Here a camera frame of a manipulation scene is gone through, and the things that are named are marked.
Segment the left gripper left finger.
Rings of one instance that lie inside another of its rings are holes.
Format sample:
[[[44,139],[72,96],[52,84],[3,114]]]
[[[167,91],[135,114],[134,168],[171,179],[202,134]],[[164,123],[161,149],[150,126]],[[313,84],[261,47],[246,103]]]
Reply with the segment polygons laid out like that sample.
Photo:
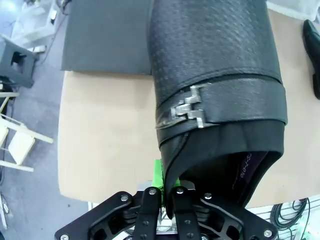
[[[163,165],[154,161],[151,186],[135,195],[120,191],[59,229],[56,240],[112,240],[135,227],[133,240],[154,240],[162,207]]]

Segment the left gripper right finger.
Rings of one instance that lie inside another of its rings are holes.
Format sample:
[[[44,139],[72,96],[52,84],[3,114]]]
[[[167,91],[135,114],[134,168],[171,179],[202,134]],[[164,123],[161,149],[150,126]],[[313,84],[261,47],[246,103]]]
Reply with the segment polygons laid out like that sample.
[[[276,227],[212,192],[188,189],[177,179],[171,190],[172,215],[180,240],[275,240]]]

